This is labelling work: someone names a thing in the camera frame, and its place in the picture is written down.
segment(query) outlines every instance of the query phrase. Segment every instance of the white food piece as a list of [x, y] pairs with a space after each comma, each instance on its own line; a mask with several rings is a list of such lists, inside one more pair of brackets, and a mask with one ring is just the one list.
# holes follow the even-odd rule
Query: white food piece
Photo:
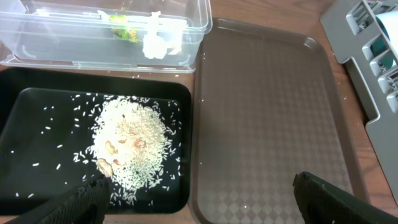
[[111, 177], [113, 174], [113, 170], [110, 164], [106, 162], [104, 159], [98, 159], [97, 166], [99, 171], [105, 175], [105, 177]]
[[118, 151], [114, 148], [114, 146], [112, 145], [112, 143], [110, 141], [105, 142], [105, 149], [111, 156], [118, 153]]
[[149, 59], [163, 59], [167, 53], [166, 41], [157, 35], [159, 16], [160, 11], [152, 12], [152, 15], [147, 21], [147, 34], [144, 35], [142, 40], [142, 52], [144, 53], [145, 57]]

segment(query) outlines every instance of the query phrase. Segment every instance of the dish rack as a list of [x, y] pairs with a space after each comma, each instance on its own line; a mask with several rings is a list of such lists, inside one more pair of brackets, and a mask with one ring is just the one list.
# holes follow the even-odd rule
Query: dish rack
[[[398, 0], [337, 0], [321, 23], [339, 63], [345, 65], [369, 118], [366, 131], [397, 201], [398, 196], [398, 57], [377, 14], [398, 10]], [[372, 46], [382, 41], [386, 47], [373, 54]], [[395, 63], [382, 65], [386, 57]]]

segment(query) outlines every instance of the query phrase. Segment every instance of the clear plastic container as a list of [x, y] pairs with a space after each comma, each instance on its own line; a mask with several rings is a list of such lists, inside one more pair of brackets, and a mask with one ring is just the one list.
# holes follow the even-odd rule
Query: clear plastic container
[[209, 0], [0, 0], [7, 66], [190, 73]]

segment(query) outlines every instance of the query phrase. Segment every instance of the black tray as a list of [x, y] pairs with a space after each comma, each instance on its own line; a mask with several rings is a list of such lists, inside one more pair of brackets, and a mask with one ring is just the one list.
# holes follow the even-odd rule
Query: black tray
[[[92, 97], [96, 93], [99, 94], [94, 103]], [[71, 96], [77, 94], [80, 97], [72, 101]], [[157, 101], [165, 125], [171, 127], [175, 119], [175, 125], [181, 126], [181, 129], [175, 128], [176, 135], [168, 136], [174, 138], [172, 148], [177, 151], [163, 162], [162, 183], [152, 189], [138, 190], [134, 206], [124, 202], [119, 206], [116, 202], [116, 206], [110, 205], [108, 213], [173, 213], [184, 207], [190, 188], [192, 106], [190, 93], [183, 85], [10, 68], [0, 74], [0, 215], [22, 214], [81, 183], [84, 175], [98, 173], [94, 162], [74, 163], [73, 153], [92, 145], [90, 127], [94, 116], [88, 117], [88, 113], [95, 104], [103, 102], [103, 95], [150, 98], [141, 104], [152, 106]], [[74, 111], [78, 105], [81, 110]], [[79, 119], [80, 127], [74, 126], [74, 118]], [[177, 175], [178, 164], [174, 158], [178, 156], [181, 176]], [[58, 163], [62, 166], [56, 170]], [[169, 180], [171, 172], [166, 173], [167, 170], [174, 171], [175, 180]], [[118, 190], [118, 186], [110, 184], [111, 191]], [[162, 188], [164, 185], [170, 186], [169, 191]]]

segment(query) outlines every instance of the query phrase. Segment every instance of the nut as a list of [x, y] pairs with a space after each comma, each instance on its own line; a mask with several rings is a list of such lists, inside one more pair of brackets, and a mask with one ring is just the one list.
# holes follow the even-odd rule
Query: nut
[[110, 141], [106, 141], [105, 143], [105, 149], [107, 150], [107, 152], [113, 156], [113, 154], [117, 154], [118, 151], [114, 148], [114, 146], [112, 145], [112, 143]]
[[111, 177], [113, 175], [113, 170], [110, 164], [106, 162], [104, 159], [97, 160], [97, 166], [99, 171], [105, 175], [105, 177]]
[[141, 138], [134, 141], [134, 146], [137, 148], [145, 147], [145, 141], [141, 140]]

